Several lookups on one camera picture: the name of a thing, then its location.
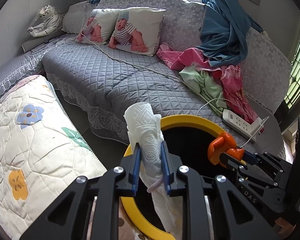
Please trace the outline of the white tissue bundle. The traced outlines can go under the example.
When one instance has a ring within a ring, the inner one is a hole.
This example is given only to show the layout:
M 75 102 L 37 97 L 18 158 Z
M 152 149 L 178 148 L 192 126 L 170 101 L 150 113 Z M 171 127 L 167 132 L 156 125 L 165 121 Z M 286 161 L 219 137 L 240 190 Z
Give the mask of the white tissue bundle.
M 167 195 L 161 168 L 161 115 L 154 114 L 147 102 L 138 102 L 129 106 L 124 114 L 127 123 L 130 146 L 141 148 L 142 163 L 140 178 L 152 195 L 155 211 L 166 232 L 175 239 L 182 239 L 183 201 L 181 197 Z

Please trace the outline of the blue curtain cloth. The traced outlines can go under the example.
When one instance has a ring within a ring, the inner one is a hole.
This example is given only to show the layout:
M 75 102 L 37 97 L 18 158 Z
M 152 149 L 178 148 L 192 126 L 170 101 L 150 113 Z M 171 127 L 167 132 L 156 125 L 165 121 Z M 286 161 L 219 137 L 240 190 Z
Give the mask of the blue curtain cloth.
M 241 7 L 238 0 L 202 0 L 205 15 L 197 48 L 211 67 L 237 65 L 248 54 L 246 35 L 250 28 L 262 27 Z

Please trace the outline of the pink floral blanket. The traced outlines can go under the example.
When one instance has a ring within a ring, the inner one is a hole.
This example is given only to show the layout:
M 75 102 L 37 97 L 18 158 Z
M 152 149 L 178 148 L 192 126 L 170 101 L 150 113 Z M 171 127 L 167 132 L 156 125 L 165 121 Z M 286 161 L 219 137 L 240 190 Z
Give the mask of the pink floral blanket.
M 182 71 L 185 67 L 195 66 L 196 71 L 207 71 L 213 79 L 222 86 L 223 97 L 227 108 L 242 117 L 249 124 L 257 118 L 257 114 L 250 107 L 247 98 L 243 93 L 243 82 L 240 66 L 211 67 L 207 57 L 197 48 L 189 48 L 185 51 L 172 50 L 167 44 L 159 46 L 157 56 L 168 68 Z M 218 110 L 211 103 L 212 109 Z

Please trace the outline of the orange mandarin peel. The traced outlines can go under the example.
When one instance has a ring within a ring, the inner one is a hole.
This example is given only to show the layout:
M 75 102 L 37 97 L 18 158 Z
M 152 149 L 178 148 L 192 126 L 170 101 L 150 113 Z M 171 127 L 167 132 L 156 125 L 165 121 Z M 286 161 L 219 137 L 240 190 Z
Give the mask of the orange mandarin peel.
M 220 163 L 219 157 L 222 153 L 226 153 L 237 161 L 241 161 L 243 159 L 244 152 L 244 149 L 238 148 L 232 135 L 227 132 L 223 132 L 209 144 L 207 149 L 207 158 L 213 165 L 218 165 Z

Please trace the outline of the right baby print pillow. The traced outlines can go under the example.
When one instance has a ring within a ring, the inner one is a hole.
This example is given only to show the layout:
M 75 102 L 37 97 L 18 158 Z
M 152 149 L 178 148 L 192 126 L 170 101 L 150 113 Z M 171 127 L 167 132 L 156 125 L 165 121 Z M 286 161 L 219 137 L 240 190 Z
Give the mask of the right baby print pillow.
M 108 47 L 134 54 L 154 56 L 160 40 L 165 9 L 131 7 L 117 17 Z

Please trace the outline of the white power strip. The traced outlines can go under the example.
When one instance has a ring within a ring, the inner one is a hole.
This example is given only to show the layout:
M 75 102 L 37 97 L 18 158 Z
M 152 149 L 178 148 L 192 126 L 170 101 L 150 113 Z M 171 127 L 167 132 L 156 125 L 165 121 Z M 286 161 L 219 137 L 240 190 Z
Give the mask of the white power strip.
M 246 139 L 250 139 L 252 143 L 256 142 L 256 136 L 259 132 L 254 136 L 250 135 L 251 124 L 242 119 L 240 116 L 228 109 L 224 109 L 222 119 L 226 125 L 235 130 L 237 133 L 239 133 Z

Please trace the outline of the cream cartoon quilted table cover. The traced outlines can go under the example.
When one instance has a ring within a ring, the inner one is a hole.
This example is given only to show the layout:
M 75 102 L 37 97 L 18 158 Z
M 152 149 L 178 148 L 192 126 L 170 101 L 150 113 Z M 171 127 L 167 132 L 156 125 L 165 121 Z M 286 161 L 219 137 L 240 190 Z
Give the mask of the cream cartoon quilted table cover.
M 0 99 L 0 226 L 11 239 L 78 176 L 105 172 L 45 77 L 26 77 Z

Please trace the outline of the left baby print pillow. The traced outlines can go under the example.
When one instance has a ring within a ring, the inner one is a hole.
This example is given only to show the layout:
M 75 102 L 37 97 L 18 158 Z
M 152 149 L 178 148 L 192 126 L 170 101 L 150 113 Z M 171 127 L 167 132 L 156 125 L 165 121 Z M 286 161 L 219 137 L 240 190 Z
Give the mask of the left baby print pillow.
M 112 35 L 121 9 L 94 9 L 87 18 L 76 42 L 102 44 Z

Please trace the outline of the white tiger plush toy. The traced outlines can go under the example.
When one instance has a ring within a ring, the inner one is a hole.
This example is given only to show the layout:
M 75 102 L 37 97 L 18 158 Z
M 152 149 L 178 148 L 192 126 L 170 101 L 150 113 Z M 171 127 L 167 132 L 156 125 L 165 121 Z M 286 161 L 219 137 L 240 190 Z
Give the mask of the white tiger plush toy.
M 50 35 L 61 30 L 63 17 L 53 6 L 45 5 L 34 17 L 27 32 L 35 38 Z

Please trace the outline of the yellow rimmed black trash bin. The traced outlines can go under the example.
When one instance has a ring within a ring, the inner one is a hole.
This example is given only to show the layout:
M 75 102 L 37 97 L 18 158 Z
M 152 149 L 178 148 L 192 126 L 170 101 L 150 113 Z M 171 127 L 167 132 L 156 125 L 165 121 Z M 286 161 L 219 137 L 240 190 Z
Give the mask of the yellow rimmed black trash bin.
M 224 132 L 217 124 L 194 115 L 167 116 L 161 119 L 160 124 L 168 151 L 178 155 L 184 165 L 210 178 L 230 174 L 223 164 L 213 165 L 207 158 L 210 143 Z M 122 204 L 130 220 L 148 239 L 174 239 L 165 230 L 155 211 L 152 195 L 147 192 L 147 185 L 142 180 L 139 180 L 136 196 L 123 197 Z

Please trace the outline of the light green cloth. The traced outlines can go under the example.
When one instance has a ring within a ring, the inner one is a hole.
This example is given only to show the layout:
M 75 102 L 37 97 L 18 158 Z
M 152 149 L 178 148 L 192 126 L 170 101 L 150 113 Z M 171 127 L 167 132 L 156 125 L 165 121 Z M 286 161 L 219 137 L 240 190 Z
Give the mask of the light green cloth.
M 206 101 L 211 101 L 218 110 L 227 108 L 223 97 L 223 88 L 207 71 L 196 71 L 195 66 L 185 67 L 179 72 L 183 81 L 195 92 L 199 93 Z

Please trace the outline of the grey plain cushion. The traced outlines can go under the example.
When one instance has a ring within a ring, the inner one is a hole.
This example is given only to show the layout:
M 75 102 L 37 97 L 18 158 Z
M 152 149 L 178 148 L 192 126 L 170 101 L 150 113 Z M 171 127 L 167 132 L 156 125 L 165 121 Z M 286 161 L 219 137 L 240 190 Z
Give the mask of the grey plain cushion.
M 79 2 L 71 5 L 63 18 L 62 31 L 71 34 L 79 34 L 83 23 L 95 8 L 96 5 L 89 2 Z

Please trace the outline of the white charger adapter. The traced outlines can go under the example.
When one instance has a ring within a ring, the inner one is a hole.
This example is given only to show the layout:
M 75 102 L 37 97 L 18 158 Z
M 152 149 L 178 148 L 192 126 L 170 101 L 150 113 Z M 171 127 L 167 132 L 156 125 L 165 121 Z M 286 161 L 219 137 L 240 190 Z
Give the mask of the white charger adapter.
M 250 125 L 250 135 L 256 135 L 263 128 L 263 120 L 257 117 L 255 121 Z

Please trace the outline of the baby print pillow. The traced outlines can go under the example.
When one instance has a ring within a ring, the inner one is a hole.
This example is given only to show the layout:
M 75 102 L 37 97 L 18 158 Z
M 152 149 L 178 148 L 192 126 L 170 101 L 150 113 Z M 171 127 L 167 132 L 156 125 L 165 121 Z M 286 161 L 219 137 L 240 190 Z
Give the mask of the baby print pillow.
M 134 54 L 154 56 L 160 40 L 165 9 L 131 7 L 117 17 L 108 47 Z
M 76 42 L 102 44 L 112 35 L 121 9 L 94 9 L 87 18 Z

